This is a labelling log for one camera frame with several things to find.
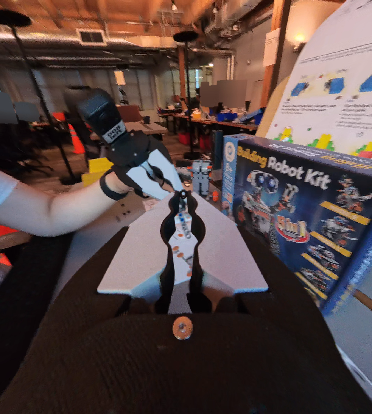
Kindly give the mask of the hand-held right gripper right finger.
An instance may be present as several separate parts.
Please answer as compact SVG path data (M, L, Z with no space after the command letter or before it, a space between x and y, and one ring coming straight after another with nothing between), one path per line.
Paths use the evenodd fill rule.
M192 313L211 313L225 297L268 290L235 223L196 193L187 192L196 239L186 294Z

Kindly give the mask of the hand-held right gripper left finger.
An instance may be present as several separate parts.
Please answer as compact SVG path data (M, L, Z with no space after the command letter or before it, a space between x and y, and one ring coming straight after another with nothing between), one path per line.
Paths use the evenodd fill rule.
M167 314L175 281L172 247L180 193L169 194L131 223L97 292L140 298Z

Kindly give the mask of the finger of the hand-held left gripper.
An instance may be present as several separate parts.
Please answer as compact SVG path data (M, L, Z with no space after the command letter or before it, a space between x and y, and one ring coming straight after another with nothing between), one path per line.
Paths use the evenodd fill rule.
M181 192L183 190L183 184L176 167L162 152L155 149L149 154L147 161L152 168L157 169L161 173L166 184L169 184L175 191Z
M164 182L161 173L148 163L129 167L126 175L135 184L130 185L131 187L155 199L164 199L174 191L169 184Z

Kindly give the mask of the grey orange brick robot model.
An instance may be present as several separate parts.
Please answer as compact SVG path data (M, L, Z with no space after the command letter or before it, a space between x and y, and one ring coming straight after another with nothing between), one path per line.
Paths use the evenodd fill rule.
M213 202L217 202L219 200L219 192L217 190L209 191L212 162L203 159L195 160L188 169L190 170L193 191L206 200L212 199Z

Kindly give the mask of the grey perforated brick beam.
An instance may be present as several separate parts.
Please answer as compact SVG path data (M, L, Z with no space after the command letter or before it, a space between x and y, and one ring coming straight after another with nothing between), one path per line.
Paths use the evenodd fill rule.
M181 210L174 217L175 221L175 233L174 237L179 241L187 241L191 239L191 221L192 217L187 210Z

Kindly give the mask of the person's left forearm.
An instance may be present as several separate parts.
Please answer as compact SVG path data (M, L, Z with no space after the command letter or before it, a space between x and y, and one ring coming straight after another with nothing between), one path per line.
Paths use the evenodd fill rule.
M80 230L113 204L99 183L57 195L18 183L0 204L0 225L31 235L58 236Z

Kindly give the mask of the beige office desk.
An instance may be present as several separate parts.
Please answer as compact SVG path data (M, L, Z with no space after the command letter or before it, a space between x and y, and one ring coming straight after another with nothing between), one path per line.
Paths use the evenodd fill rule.
M161 127L156 123L144 124L140 121L124 123L123 121L117 121L116 119L105 119L105 120L91 120L86 121L90 126L91 130L95 132L102 139L111 143L116 139L119 139L123 134L124 130L127 132L140 131L145 135L163 135L168 132L166 127Z

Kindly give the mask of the grey desk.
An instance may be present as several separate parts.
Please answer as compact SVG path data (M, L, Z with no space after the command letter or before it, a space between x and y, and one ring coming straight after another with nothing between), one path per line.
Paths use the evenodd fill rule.
M100 218L75 233L54 291L56 298L69 279L123 226L128 226L156 202L130 194ZM123 216L130 210L131 214ZM372 268L360 286L360 293L372 300ZM325 317L338 349L355 379L372 398L372 310L350 297L337 313Z

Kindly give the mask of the long wooden-top desk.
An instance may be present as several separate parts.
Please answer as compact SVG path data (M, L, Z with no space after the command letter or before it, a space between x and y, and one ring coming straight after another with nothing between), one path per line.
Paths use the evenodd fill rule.
M166 128L172 125L173 134L178 135L179 132L188 132L187 115L179 111L158 110L157 116L161 122L164 122ZM197 151L199 147L200 135L211 135L213 130L222 130L224 135L247 133L255 135L258 125L241 125L236 122L216 122L216 118L200 119L191 118L194 132L194 149Z

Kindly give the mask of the white printed task sheet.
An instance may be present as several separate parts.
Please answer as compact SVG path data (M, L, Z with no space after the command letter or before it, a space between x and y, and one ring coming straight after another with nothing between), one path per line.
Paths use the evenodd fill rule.
M372 1L346 1L317 29L265 137L372 159Z

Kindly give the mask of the person's left hand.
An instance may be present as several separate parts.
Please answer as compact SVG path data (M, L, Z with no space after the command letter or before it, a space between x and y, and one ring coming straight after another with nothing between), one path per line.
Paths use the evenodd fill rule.
M105 176L105 183L107 188L114 193L126 194L134 191L134 188L124 184L113 171Z

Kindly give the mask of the yellow plastic bin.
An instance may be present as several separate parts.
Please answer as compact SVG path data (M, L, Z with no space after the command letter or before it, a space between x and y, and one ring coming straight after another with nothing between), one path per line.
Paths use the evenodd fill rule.
M90 159L88 172L81 175L83 186L87 187L99 181L112 166L113 163L107 158Z

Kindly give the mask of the black wristband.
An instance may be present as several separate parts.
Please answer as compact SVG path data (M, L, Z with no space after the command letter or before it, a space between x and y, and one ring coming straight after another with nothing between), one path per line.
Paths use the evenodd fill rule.
M112 189L109 188L109 186L106 183L106 177L112 173L113 170L109 169L108 171L104 172L104 174L101 176L99 183L100 183L100 189L102 190L102 192L110 199L112 199L113 201L119 201L121 199L124 199L127 195L128 192L126 193L118 193L116 191L113 191Z

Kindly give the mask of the white open instruction booklet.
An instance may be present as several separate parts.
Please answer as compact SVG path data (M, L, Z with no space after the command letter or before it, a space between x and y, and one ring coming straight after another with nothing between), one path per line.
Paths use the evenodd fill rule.
M180 206L179 211L187 210L186 205ZM167 250L162 241L158 241L160 236L157 225L162 223L162 214L145 213L136 223L146 225L146 230L141 232L141 237L137 243L137 260L139 260L140 275L147 282L143 284L147 287L157 287L161 285L160 276L166 266ZM191 234L191 239L179 241L174 234L168 243L173 254L174 264L174 284L185 282L192 275L193 250L196 238Z

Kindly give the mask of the orange traffic cone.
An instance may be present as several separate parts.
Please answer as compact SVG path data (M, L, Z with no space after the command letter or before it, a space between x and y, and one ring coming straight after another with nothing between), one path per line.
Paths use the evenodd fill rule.
M72 145L73 145L73 153L84 154L85 153L84 145L82 144L77 132L74 130L74 127L70 123L68 123L68 130L69 130Z

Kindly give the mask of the black upright device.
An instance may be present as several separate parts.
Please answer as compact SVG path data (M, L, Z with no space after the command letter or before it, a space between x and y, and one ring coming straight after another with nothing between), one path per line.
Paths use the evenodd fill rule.
M222 130L213 130L211 135L213 170L221 170L223 162L224 134Z

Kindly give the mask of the black pole stand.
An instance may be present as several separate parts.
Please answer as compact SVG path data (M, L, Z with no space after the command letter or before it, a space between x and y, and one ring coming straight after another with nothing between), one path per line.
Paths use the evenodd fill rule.
M191 96L190 96L190 77L189 77L189 65L188 65L188 45L194 42L198 38L198 33L194 30L185 30L178 32L173 36L176 43L180 44L178 47L178 66L180 77L180 90L181 95L185 99L185 103L188 110L188 133L190 149L183 154L185 160L191 162L199 159L199 151L194 149L194 132L191 120Z
M18 27L19 28L28 27L30 26L30 24L31 24L31 20L26 15L19 13L17 11L9 10L9 9L0 9L0 25L7 26L12 31L12 34L21 52L26 70L28 71L29 77L34 86L34 90L42 106L44 115L47 118L47 121L49 123L49 127L48 127L49 137L51 138L52 142L58 147L61 157L68 171L68 176L61 177L59 181L63 185L74 185L82 181L81 179L82 173L75 174L71 168L71 165L69 163L69 160L66 156L66 153L61 143L60 131L57 129L56 123L54 122L48 110L42 91L38 85L38 82L31 68L30 61L27 57L27 53L25 51L23 43L21 39L19 38L17 30L16 30Z

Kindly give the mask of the blue robot kit box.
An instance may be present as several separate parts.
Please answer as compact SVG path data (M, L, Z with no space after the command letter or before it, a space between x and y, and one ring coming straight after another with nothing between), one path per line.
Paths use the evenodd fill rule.
M260 237L324 315L372 268L372 160L252 135L223 138L223 213Z

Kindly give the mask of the flat blue box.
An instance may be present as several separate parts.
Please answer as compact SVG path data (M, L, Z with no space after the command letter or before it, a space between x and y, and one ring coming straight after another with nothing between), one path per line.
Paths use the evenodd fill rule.
M237 118L236 121L241 125L259 125L263 118L265 110L266 107L262 107L256 111L242 115L241 117Z

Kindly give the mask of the white paper notice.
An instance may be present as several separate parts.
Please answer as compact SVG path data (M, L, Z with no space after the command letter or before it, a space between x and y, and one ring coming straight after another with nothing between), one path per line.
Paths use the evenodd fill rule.
M265 37L265 48L263 55L263 67L275 65L278 53L279 38L281 28L277 28L266 33Z

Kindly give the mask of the wooden pillar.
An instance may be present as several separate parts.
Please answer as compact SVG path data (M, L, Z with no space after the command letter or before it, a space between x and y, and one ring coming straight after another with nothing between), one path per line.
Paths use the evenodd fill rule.
M272 65L265 66L260 106L266 107L272 92L277 86L290 13L290 0L275 0L273 3L271 31L267 38L276 39L276 58Z

